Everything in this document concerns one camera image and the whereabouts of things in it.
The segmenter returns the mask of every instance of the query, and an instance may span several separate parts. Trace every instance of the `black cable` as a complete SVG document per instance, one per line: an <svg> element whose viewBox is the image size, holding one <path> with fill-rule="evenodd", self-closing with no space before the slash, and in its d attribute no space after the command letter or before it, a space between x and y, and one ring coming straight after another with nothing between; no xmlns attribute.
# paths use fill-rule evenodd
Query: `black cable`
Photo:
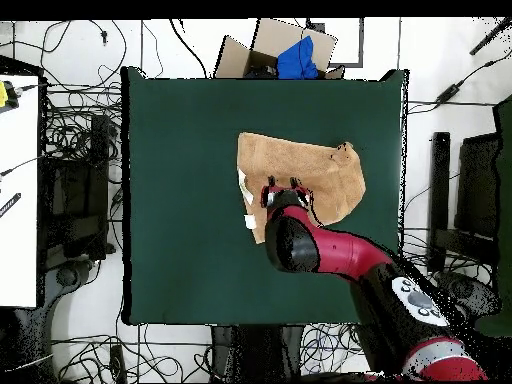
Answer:
<svg viewBox="0 0 512 384"><path fill-rule="evenodd" d="M507 59L511 54L512 54L512 49L510 49L508 51L508 53L505 56L503 56L502 58L497 59L497 60L490 60L489 62L484 63L482 66L476 68L473 72L471 72L467 77L465 77L464 79L460 80L457 83L457 87L460 87L462 84L464 84L469 77L471 77L472 75L476 74L479 70L481 70L483 68L488 68L488 67L493 66L493 65L496 65L496 63L499 63L502 60Z"/></svg>
<svg viewBox="0 0 512 384"><path fill-rule="evenodd" d="M98 28L100 30L100 34L103 34L105 31L103 31L103 28L100 27L95 21L89 21L91 22L92 24L96 25L96 28Z"/></svg>
<svg viewBox="0 0 512 384"><path fill-rule="evenodd" d="M183 40L183 38L181 37L181 35L178 33L178 31L176 31L176 27L174 26L174 23L172 21L172 19L169 19L169 22L171 23L171 26L172 26L172 30L174 31L174 33L176 34L176 37L179 38L179 40L181 41L181 43L186 47L186 49L192 54L192 56L194 56L196 58L196 60L199 62L199 64L201 65L201 68L203 70L203 73L204 73L204 77L208 79L208 75L206 74L206 69L203 65L203 62L201 62L201 59L199 59L199 57L194 53L194 51L188 46L188 44L185 42L185 40Z"/></svg>
<svg viewBox="0 0 512 384"><path fill-rule="evenodd" d="M137 384L140 382L140 324L137 325Z"/></svg>
<svg viewBox="0 0 512 384"><path fill-rule="evenodd" d="M411 112L411 110L417 108L418 106L423 106L423 105L416 105L414 107L412 107L409 112L407 112L407 115L414 115L415 113L426 113L426 112L432 112L434 109L437 109L439 106L441 106L442 103L436 103L435 106L433 108L430 108L430 109L427 109L427 110L420 110L418 112Z"/></svg>
<svg viewBox="0 0 512 384"><path fill-rule="evenodd" d="M430 231L430 228L408 227L404 228L405 231Z"/></svg>
<svg viewBox="0 0 512 384"><path fill-rule="evenodd" d="M412 236L411 234L406 234L406 235L421 241L425 246L418 246L418 245L415 245L415 244L412 244L412 243L408 243L408 242L406 242L405 244L413 245L413 246L416 246L416 247L423 247L423 248L425 248L427 250L433 250L435 252L437 250L439 250L439 253L442 253L441 249L436 248L436 247L428 246L427 243L424 240L422 240L422 239L420 239L418 237ZM419 265L419 266L425 266L425 267L428 265L429 256L427 256L426 254L418 254L418 253L411 254L409 252L404 252L404 253L408 255L407 259L413 265L417 265L417 266ZM480 268L484 268L486 270L487 274L489 275L489 279L487 281L487 284L492 283L492 273L485 266L485 264L482 264L482 263L480 263L479 261L477 261L475 259L463 256L463 255L460 255L460 254L450 254L450 253L444 253L444 252L443 252L443 254L444 254L444 256L447 259L452 259L451 263L448 266L445 265L444 268L443 268L443 269L447 270L448 272L453 272L453 271L456 271L458 269L464 269L464 268L476 266L477 267L477 277L479 275ZM456 261L463 261L463 263L459 264L459 265L455 265Z"/></svg>
<svg viewBox="0 0 512 384"><path fill-rule="evenodd" d="M468 80L468 78L470 78L471 76L473 76L474 74L476 74L478 71L480 71L483 68L488 68L490 66L495 65L496 63L501 62L502 60L507 59L511 54L512 54L512 48L508 51L507 54L505 54L505 56L501 57L500 59L490 60L490 61L484 63L482 66L480 66L480 67L476 68L474 71L470 72L466 77L464 77L462 80L460 80L457 84L452 84L450 87L448 87L443 93L441 93L437 97L436 101L434 102L435 106L433 108L427 109L427 110L421 110L418 112L412 112L413 109L420 106L420 105L417 105L417 106L414 106L413 108L411 108L407 114L414 115L415 113L431 112L434 109L437 109L439 106L446 104L453 96L455 96L459 92L460 87Z"/></svg>
<svg viewBox="0 0 512 384"><path fill-rule="evenodd" d="M121 317L121 311L123 310L124 294L121 295L121 305L119 306L119 312L116 317L116 337L119 338L119 318Z"/></svg>
<svg viewBox="0 0 512 384"><path fill-rule="evenodd" d="M12 22L12 58L16 59L16 22Z"/></svg>
<svg viewBox="0 0 512 384"><path fill-rule="evenodd" d="M121 207L121 204L119 204L119 206L114 211L114 213L112 213L112 206L110 207L110 223L112 224L112 230L114 231L114 238L116 240L116 243L117 243L117 245L119 246L119 248L121 249L121 252L122 252L123 251L123 246L121 246L121 243L119 242L119 239L117 238L116 227L115 227L115 223L113 222L113 217L114 217L114 215L116 214L117 210L120 207Z"/></svg>
<svg viewBox="0 0 512 384"><path fill-rule="evenodd" d="M143 70L144 66L144 21L140 21L140 70Z"/></svg>
<svg viewBox="0 0 512 384"><path fill-rule="evenodd" d="M310 324L309 327L310 328L307 329L302 336L303 342L299 352L299 366L310 374L320 372L321 367L317 364L314 369L311 369L308 367L309 361L325 363L329 359L332 359L330 368L328 367L326 371L336 371L340 369L343 362L348 359L349 354L364 354L361 348L350 345L350 341L356 345L359 344L355 336L350 334L350 331L353 331L353 324ZM347 333L349 334L349 344L345 345L342 338ZM305 344L310 334L313 334L314 337ZM340 365L334 370L334 352L336 351L344 351L346 355L345 358L342 358Z"/></svg>
<svg viewBox="0 0 512 384"><path fill-rule="evenodd" d="M41 159L46 156L46 153L42 154L41 156L38 156L36 158L29 159L23 163L20 163L19 165L16 165L14 168L7 169L6 171L0 172L0 177L5 177L6 175L9 175L14 170L18 169L20 166L26 165L27 163L34 162L35 160Z"/></svg>
<svg viewBox="0 0 512 384"><path fill-rule="evenodd" d="M67 24L66 28L64 29L64 32L62 33L62 35L61 35L57 45L53 49L51 49L51 50L45 50L44 44L43 44L43 47L39 47L39 46L35 46L33 44L30 44L30 43L25 43L24 41L15 41L15 42L9 41L8 43L0 44L0 48L1 47L5 47L5 46L10 46L11 44L21 44L21 45L24 45L24 46L29 46L29 47L33 47L33 48L39 49L39 50L41 50L44 53L53 53L60 46L60 43L62 43L62 40L64 39L64 35L66 35L66 32L68 31L69 25L71 24L71 21L57 22L57 23L55 23L53 25L50 25L50 27L49 27L49 28L53 28L54 26L60 25L60 24L65 23L65 22L68 22L68 24Z"/></svg>
<svg viewBox="0 0 512 384"><path fill-rule="evenodd" d="M90 374L88 368L85 366L84 362L87 362L87 361L91 361L93 362L97 368L98 368L98 374L101 375L101 367L99 366L98 362L92 358L83 358L83 355L85 353L88 353L88 352L91 352L93 349L96 349L97 347L93 347L93 349L89 349L89 344L86 345L79 353L77 353L76 355L74 355L70 361L68 362L67 365L65 365L64 367L62 367L59 371L58 371L58 374L57 374L57 380L60 382L64 379L64 377L66 376L67 372L69 371L69 369L74 366L74 365L81 365L84 370L86 371L86 373L88 374L88 377L90 378L90 383L92 384L94 382L94 378L95 377L92 377L92 375Z"/></svg>
<svg viewBox="0 0 512 384"><path fill-rule="evenodd" d="M94 338L94 337L112 337L108 334L97 334L94 336L82 336L82 337L72 337L70 339L54 339L52 340L52 344L58 345L58 344L87 344L87 343L96 343L96 342L88 342L88 339ZM124 342L126 345L131 346L137 346L137 342ZM148 345L155 345L155 346L198 346L198 347L207 347L210 346L210 343L186 343L186 342L144 342Z"/></svg>
<svg viewBox="0 0 512 384"><path fill-rule="evenodd" d="M142 24L144 25L144 28L146 28L149 31L149 33L153 36L153 38L155 39L156 57L158 58L158 62L160 63L160 73L155 77L155 78L158 78L160 75L162 75L164 73L164 66L162 65L162 61L160 60L160 54L158 53L158 40L155 37L155 34L153 34L153 31L151 31L147 27L147 25L144 23L144 21L142 21Z"/></svg>
<svg viewBox="0 0 512 384"><path fill-rule="evenodd" d="M94 283L97 280L98 275L100 275L101 263L102 263L102 261L100 261L100 263L98 264L98 270L96 271L96 277L94 277L94 279L92 281L89 281L87 284Z"/></svg>
<svg viewBox="0 0 512 384"><path fill-rule="evenodd" d="M44 69L44 71L45 71L46 73L48 73L48 75L50 75L50 76L51 76L55 81L57 81L57 83L58 83L60 86L62 86L62 88L63 88L63 89L67 90L67 91L68 91L68 92L70 92L70 93L85 92L85 91L89 91L89 90L91 90L91 89L98 88L98 87L102 86L102 84L104 84L106 81L108 81L110 78L112 78L112 77L116 74L116 72L121 68L121 65L122 65L122 63L123 63L123 61L124 61L124 58L126 57L126 51L127 51L127 49L128 49L128 46L127 46L126 38L125 38L125 36L124 36L123 32L121 31L121 29L119 28L119 26L115 23L115 21L114 21L114 20L112 20L112 23L114 24L114 26L115 26L115 27L116 27L116 29L118 30L119 34L121 35L121 38L123 39L123 43L124 43L123 56L122 56L122 58L121 58L121 60L120 60L119 64L117 65L116 69L114 70L114 72L112 72L112 73L111 73L111 74L110 74L110 75L109 75L109 76L108 76L108 77L107 77L107 78L106 78L106 79L105 79L101 84L96 84L96 85L94 85L94 86L90 86L90 87L87 87L87 88L84 88L84 89L81 89L81 90L69 90L68 88L66 88L66 86L65 86L64 84L62 84L62 83L61 83L61 82L60 82L60 81L55 77L55 75L53 75L53 74L52 74L52 73L51 73L47 68L45 68L45 66L43 65L44 53L52 53L52 52L54 52L54 51L57 49L57 47L60 45L60 42L61 42L61 41L62 41L62 39L64 38L65 33L66 33L66 32L67 32L67 30L69 29L69 25L71 24L71 22L72 22L72 21L68 21L67 26L66 26L66 29L64 30L64 33L62 34L62 37L61 37L61 39L59 40L59 44L58 44L57 46L55 46L52 50L49 50L49 51L47 51L47 50L45 50L45 49L44 49L44 46L45 46L45 43L46 43L46 37L48 36L48 32L49 32L49 30L50 30L51 28L53 28L54 26L56 26L56 25L60 25L60 24L63 24L64 22L66 22L66 21L57 22L57 23L55 23L55 24L50 25L50 26L46 29L46 31L45 31L45 33L44 33L44 38L43 38L43 47L41 48L41 57L40 57L40 61L39 61L39 62L40 62L40 66L41 66L41 68L43 68L43 69Z"/></svg>
<svg viewBox="0 0 512 384"><path fill-rule="evenodd" d="M419 241L421 241L423 244L425 244L425 246L426 246L426 247L428 246L428 244L427 244L427 242L426 242L425 240L423 240L423 239L421 239L421 238L419 238L419 237L413 236L412 234L404 233L404 236L411 237L411 238L413 238L413 239L415 239L415 240L419 240Z"/></svg>
<svg viewBox="0 0 512 384"><path fill-rule="evenodd" d="M459 175L460 175L460 173L455 174L455 175L451 176L451 177L449 178L449 180L451 180L451 179L453 179L453 178L455 178L455 177L458 177ZM405 211L407 210L407 208L409 207L409 205L411 204L411 202L412 202L414 199L416 199L418 196L421 196L423 193L426 193L427 191L429 191L429 190L431 189L431 187L432 187L432 186L428 186L425 190L423 190L423 191L419 192L416 196L412 197L412 198L407 202L407 204L405 205L404 213L405 213Z"/></svg>
<svg viewBox="0 0 512 384"><path fill-rule="evenodd" d="M219 375L217 375L217 374L213 373L213 372L211 371L211 367L209 367L210 369L205 369L205 368L203 368L203 365L205 365L206 360L207 360L207 359L205 359L205 358L207 357L208 352L209 352L212 348L213 348L213 346L211 346L211 345L210 345L210 346L208 346L208 347L206 348L205 353L204 353L203 355L200 355L200 354L198 354L198 353L194 354L194 362L196 363L197 368L195 368L191 373L189 373L185 378L183 378L183 379L182 379L182 381L181 381L182 383L185 383L185 382L186 382L190 377L192 377L196 372L198 372L198 371L200 371L200 370L201 370L201 371L204 371L206 374L208 374L208 375L210 375L210 376L212 376L212 375L213 375L214 377L219 378L219 379L221 379L221 380L224 378L224 377L222 377L222 376L219 376ZM197 362L197 356L201 356L201 357L202 357L203 362L202 362L201 364L199 364L199 363Z"/></svg>
<svg viewBox="0 0 512 384"><path fill-rule="evenodd" d="M302 37L304 36L304 31L305 30L306 30L306 27L302 28L302 31L300 33L300 40L299 40L299 63L300 63L300 77L301 77L301 79L304 79L304 67L302 66L302 58L300 57L300 47L302 45Z"/></svg>
<svg viewBox="0 0 512 384"><path fill-rule="evenodd" d="M156 362L157 358L153 354L153 351L151 350L151 347L149 346L149 343L148 343L148 340L147 340L148 328L149 328L149 324L146 324L146 328L144 329L144 344L146 345L147 349L149 350L149 354L151 355L151 359L153 360L153 364L155 365L155 368L158 368L158 364L160 364L161 362L164 362L166 360L172 360L172 361L174 361L174 363L176 365L176 371L174 373L172 373L172 374L166 374L162 370L160 370L160 372L163 375L165 375L166 377L172 377L172 376L176 375L176 373L179 371L179 369L181 367L181 364L176 359L174 359L174 358L172 358L170 356L164 356L164 357L162 357L163 359L158 361L158 363Z"/></svg>
<svg viewBox="0 0 512 384"><path fill-rule="evenodd" d="M149 362L150 362L150 360L148 360L144 355L142 355L141 353L136 352L136 351L134 351L134 350L130 349L130 348L129 348L129 347L128 347L128 346L127 346L127 345L126 345L126 344L125 344L125 343L124 343L120 338L119 338L119 337L117 337L117 336L105 336L105 337L107 337L107 339L106 339L106 340L104 340L104 341L102 341L102 342L95 342L95 343L89 342L89 343L88 343L88 344L87 344L87 345L86 345L86 346L85 346L85 347L84 347L84 348L83 348L83 349L82 349L78 354L76 354L73 358L71 358L70 362L69 362L66 366L64 366L63 368L61 368L61 370L59 371L59 373L58 373L58 379L59 379L59 381L61 381L61 380L65 377L65 375L66 375L67 371L69 370L69 368L70 368L71 366L80 364L80 365L82 365L82 367L84 367L83 362L84 362L84 361L86 361L86 360L87 360L87 361L94 361L94 362L96 362L96 364L98 365L98 368L99 368L99 369L98 369L99 374L101 374L101 372L103 372L103 371L104 371L104 370L106 370L106 369L107 369L107 370L110 370L109 366L104 365L104 364L102 364L102 363L101 363L101 361L99 360L99 357L98 357L96 354L95 354L96 359L92 359L92 358L83 358L83 355L85 355L86 353L90 353L90 352L93 352L93 353L94 353L98 347L101 347L101 346L103 346L103 345L107 345L107 344L108 344L108 345L110 345L110 346L111 346L112 341L115 341L116 343L119 343L120 345L122 345L122 347L123 347L124 349L126 349L128 352L130 352L130 353L132 353L132 354L134 354L134 355L137 355L137 357L138 357L138 359L139 359L139 360L140 360L140 359L142 359L142 360L143 360L143 362L141 362L140 364L145 363L145 364L149 365L150 369L151 369L152 371L155 371L155 372L157 373L157 375L162 379L162 381L163 381L163 382L165 382L165 383L167 382L167 380L166 380L166 379L165 379L165 377L162 375L162 373L161 373L157 368L155 368L153 365L151 365L151 364L149 363ZM98 376L98 374L97 374L95 377L92 377L92 376L91 376L91 382L92 382L92 381L93 381L93 379L94 379L94 378L96 378L97 376ZM100 378L100 381L103 381L103 378L102 378L102 376L101 376L101 375L99 375L99 378Z"/></svg>
<svg viewBox="0 0 512 384"><path fill-rule="evenodd" d="M422 249L427 249L427 250L430 250L430 251L434 251L436 253L440 253L442 254L443 256L447 257L447 258L457 258L457 259L460 259L460 260L467 260L467 261L471 261L471 262L474 262L475 264L480 264L482 266L482 268L484 268L489 274L491 274L490 270L485 266L485 264L482 264L480 261L474 259L474 258L471 258L469 256L466 256L466 255L461 255L460 253L456 253L456 254L451 254L451 253L448 253L446 251L444 251L443 249L441 249L440 247L437 247L437 246L421 246L421 245L418 245L418 244L415 244L415 243L410 243L410 242L404 242L404 244L407 244L409 246L414 246L414 247L420 247Z"/></svg>

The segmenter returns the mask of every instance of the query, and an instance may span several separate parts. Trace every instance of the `black device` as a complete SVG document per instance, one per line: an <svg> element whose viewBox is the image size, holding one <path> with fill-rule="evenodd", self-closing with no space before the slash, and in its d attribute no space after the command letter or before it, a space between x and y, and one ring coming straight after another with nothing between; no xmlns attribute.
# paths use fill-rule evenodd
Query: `black device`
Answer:
<svg viewBox="0 0 512 384"><path fill-rule="evenodd" d="M460 148L460 176L455 227L485 237L497 235L499 175L496 133L466 138Z"/></svg>
<svg viewBox="0 0 512 384"><path fill-rule="evenodd" d="M110 369L116 384L128 384L123 346L119 343L116 343L110 348Z"/></svg>
<svg viewBox="0 0 512 384"><path fill-rule="evenodd" d="M439 96L437 96L436 103L443 104L450 100L453 96L455 96L460 91L460 86L462 84L452 84L446 90L444 90Z"/></svg>
<svg viewBox="0 0 512 384"><path fill-rule="evenodd" d="M65 258L82 254L92 261L106 258L108 157L113 134L110 119L94 115L85 159L42 159L44 242L48 249L62 245ZM59 265L51 259L49 254L47 269Z"/></svg>

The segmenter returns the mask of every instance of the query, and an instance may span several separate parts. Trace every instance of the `blue cloth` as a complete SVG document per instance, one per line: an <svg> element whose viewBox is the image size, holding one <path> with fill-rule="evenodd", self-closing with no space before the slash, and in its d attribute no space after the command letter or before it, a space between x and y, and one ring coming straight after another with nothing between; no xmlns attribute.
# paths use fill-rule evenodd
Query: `blue cloth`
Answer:
<svg viewBox="0 0 512 384"><path fill-rule="evenodd" d="M314 79L318 76L311 61L313 41L308 35L277 57L279 79Z"/></svg>

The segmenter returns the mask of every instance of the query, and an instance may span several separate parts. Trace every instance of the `green tabletop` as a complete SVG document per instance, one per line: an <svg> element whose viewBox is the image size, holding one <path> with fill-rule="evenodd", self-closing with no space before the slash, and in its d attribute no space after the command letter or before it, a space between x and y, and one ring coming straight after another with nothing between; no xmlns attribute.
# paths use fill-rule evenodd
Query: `green tabletop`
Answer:
<svg viewBox="0 0 512 384"><path fill-rule="evenodd" d="M493 108L500 152L496 158L499 180L497 285L502 310L477 321L476 328L488 336L512 336L512 96Z"/></svg>
<svg viewBox="0 0 512 384"><path fill-rule="evenodd" d="M404 81L403 71L379 82L149 80L123 68L131 196L123 320L357 322L347 282L279 272L255 244L238 187L237 140L252 132L331 147L351 142L366 193L330 228L396 251Z"/></svg>

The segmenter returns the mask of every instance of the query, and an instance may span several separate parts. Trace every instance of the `floor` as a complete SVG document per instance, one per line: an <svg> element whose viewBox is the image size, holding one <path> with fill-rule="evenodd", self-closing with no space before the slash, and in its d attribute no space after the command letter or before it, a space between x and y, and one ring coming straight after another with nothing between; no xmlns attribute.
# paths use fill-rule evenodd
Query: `floor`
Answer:
<svg viewBox="0 0 512 384"><path fill-rule="evenodd" d="M296 18L303 25L305 18ZM364 61L363 67L349 68L346 79L380 79L390 69L409 69L409 109L416 105L415 111L428 110L435 98L450 84L456 83L472 70L491 59L505 55L511 48L507 31L491 44L484 47L477 55L469 51L502 18L365 18L364 26ZM283 18L293 23L294 18ZM326 32L338 37L333 61L357 62L358 25L357 19L312 18L313 22L326 22ZM41 46L45 31L53 22L18 22L16 40ZM71 22L62 42L53 53L44 55L44 66L51 70L57 79L65 84L100 83L111 70L116 69L123 56L124 42L126 54L123 65L141 67L148 77L160 74L161 78L202 77L198 62L183 47L172 31L167 20L147 20L143 37L141 21L97 21L108 33L108 41L103 45L100 30L89 21ZM177 30L189 43L204 63L209 74L213 73L222 38L229 34L242 44L251 44L255 29L255 19L233 20L183 20L183 27L175 20ZM53 49L59 43L65 25L59 25L48 31L45 48ZM0 23L0 46L12 40L10 24ZM40 50L22 44L0 47L0 54L40 64ZM457 104L447 104L438 109L408 118L408 152L406 196L407 202L414 195L429 185L430 138L436 131L448 131L451 134L451 175L458 172L458 152L465 137L494 132L491 106L504 100L512 93L512 79L507 76L512 71L512 61L504 60L490 68L484 68L472 76L462 86L460 93L452 99ZM114 75L110 81L119 81ZM55 102L68 103L67 95L55 96ZM118 178L117 168L111 170L111 178ZM455 208L455 191L457 179L450 183L450 225L453 225ZM406 228L427 227L428 194L411 202L405 215ZM122 208L116 214L122 216ZM116 225L117 234L121 235L120 224ZM413 236L425 238L423 230L407 230ZM116 244L112 232L109 241ZM410 246L409 251L420 249ZM122 295L123 264L121 251L109 256L104 261L97 280L77 292L63 298L56 310L53 328L53 340L69 340L54 346L54 365L56 369L65 366L70 358L80 352L93 335L96 341L105 336L116 334L116 317ZM144 336L145 327L141 327ZM339 327L324 325L321 334L337 334ZM119 323L119 336L132 349L137 347L137 327ZM185 375L197 368L194 354L203 354L210 342L210 328L207 326L164 326L150 325L147 329L148 345L140 345L141 353L148 356L150 346L155 356L171 356L183 367ZM309 333L309 340L304 344L312 346L321 343L330 352L333 343L331 336L324 336L319 342L318 334ZM320 357L311 359L303 372L315 372L326 369L333 364L342 371L365 370L368 365L364 357L357 354L357 348L351 345L337 346L336 355L329 356L328 364ZM102 362L108 363L108 346L100 346L98 355ZM125 351L127 368L136 366L136 357ZM171 360L160 363L159 368L166 374L168 381L180 381L181 372ZM140 365L140 372L145 373L141 382L159 382L161 377L151 371L147 364ZM80 378L85 375L83 368L71 367L66 377ZM208 375L202 371L190 376L188 382L205 382Z"/></svg>

